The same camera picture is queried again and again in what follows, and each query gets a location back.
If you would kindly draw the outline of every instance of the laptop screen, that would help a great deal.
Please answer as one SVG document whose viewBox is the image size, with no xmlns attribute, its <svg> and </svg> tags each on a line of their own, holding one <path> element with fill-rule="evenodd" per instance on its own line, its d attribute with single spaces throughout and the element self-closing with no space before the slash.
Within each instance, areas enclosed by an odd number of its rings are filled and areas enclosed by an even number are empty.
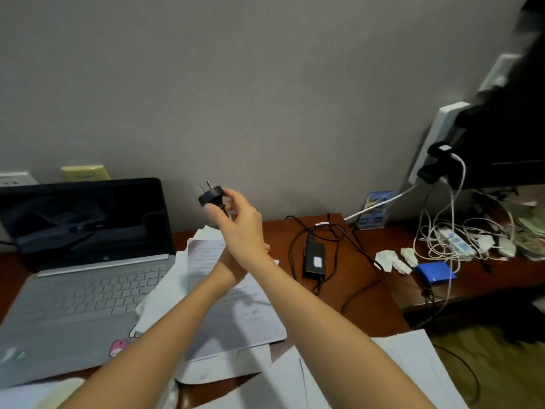
<svg viewBox="0 0 545 409">
<path fill-rule="evenodd" d="M 157 178 L 0 188 L 0 221 L 37 271 L 175 252 Z"/>
</svg>

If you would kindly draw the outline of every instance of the silver laptop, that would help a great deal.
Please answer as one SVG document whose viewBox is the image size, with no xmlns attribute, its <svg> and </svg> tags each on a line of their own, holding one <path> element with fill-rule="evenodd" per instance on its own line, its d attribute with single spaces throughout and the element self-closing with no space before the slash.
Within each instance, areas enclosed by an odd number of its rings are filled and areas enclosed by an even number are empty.
<svg viewBox="0 0 545 409">
<path fill-rule="evenodd" d="M 174 263 L 157 178 L 0 188 L 0 221 L 34 273 L 0 325 L 0 389 L 114 357 Z"/>
</svg>

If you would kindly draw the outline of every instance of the floor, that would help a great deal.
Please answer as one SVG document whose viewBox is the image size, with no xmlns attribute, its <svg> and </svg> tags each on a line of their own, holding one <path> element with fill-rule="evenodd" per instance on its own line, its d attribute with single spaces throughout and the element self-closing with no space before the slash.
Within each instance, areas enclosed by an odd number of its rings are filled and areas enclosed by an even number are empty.
<svg viewBox="0 0 545 409">
<path fill-rule="evenodd" d="M 432 343 L 457 354 L 472 368 L 481 390 L 457 358 L 437 350 L 457 389 L 471 408 L 545 408 L 545 343 L 507 342 L 497 325 L 479 324 L 428 335 Z"/>
</svg>

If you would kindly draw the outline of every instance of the laptop keyboard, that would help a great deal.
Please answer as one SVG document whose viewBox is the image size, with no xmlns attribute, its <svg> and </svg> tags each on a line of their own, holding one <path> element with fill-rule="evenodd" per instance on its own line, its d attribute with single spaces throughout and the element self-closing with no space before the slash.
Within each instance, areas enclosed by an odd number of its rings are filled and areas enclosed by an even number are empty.
<svg viewBox="0 0 545 409">
<path fill-rule="evenodd" d="M 20 322 L 72 323 L 124 314 L 136 309 L 166 275 L 164 267 L 115 274 L 71 285 L 64 293 L 44 296 L 17 316 Z"/>
</svg>

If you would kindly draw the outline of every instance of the wall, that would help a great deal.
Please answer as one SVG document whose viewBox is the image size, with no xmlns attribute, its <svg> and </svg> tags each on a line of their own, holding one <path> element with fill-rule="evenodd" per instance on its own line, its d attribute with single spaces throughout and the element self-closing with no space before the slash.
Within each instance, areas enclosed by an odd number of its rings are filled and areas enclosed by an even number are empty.
<svg viewBox="0 0 545 409">
<path fill-rule="evenodd" d="M 204 223 L 207 179 L 267 220 L 348 215 L 402 187 L 437 109 L 528 43 L 523 2 L 2 0 L 0 171 L 158 177 L 176 231 Z"/>
</svg>

